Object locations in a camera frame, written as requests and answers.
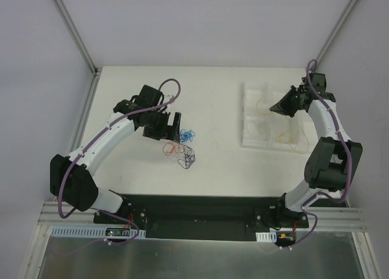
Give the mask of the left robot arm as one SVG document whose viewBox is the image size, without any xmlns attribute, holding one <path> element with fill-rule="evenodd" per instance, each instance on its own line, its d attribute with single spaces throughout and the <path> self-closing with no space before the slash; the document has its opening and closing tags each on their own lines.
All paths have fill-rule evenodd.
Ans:
<svg viewBox="0 0 389 279">
<path fill-rule="evenodd" d="M 81 212 L 88 209 L 107 212 L 116 224 L 127 220 L 129 202 L 112 190 L 98 187 L 94 174 L 113 149 L 139 128 L 143 128 L 144 137 L 178 143 L 181 114 L 175 113 L 173 124 L 168 124 L 168 106 L 178 96 L 166 97 L 161 88 L 144 85 L 139 94 L 118 102 L 102 128 L 84 144 L 65 156 L 57 154 L 52 158 L 50 192 L 58 199 L 61 218 L 70 215 L 63 212 L 62 205 L 66 202 Z"/>
</svg>

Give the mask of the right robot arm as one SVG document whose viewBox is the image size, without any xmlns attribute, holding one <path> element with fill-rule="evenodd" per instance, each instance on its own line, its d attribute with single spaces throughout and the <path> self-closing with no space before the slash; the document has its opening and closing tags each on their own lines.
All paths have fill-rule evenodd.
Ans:
<svg viewBox="0 0 389 279">
<path fill-rule="evenodd" d="M 270 111 L 288 117 L 305 111 L 314 122 L 318 141 L 306 162 L 303 180 L 279 197 L 269 213 L 270 224 L 277 229 L 307 227 L 305 210 L 319 198 L 338 204 L 345 201 L 363 147 L 343 129 L 336 98 L 326 91 L 324 74 L 307 73 L 301 85 L 291 87 Z"/>
</svg>

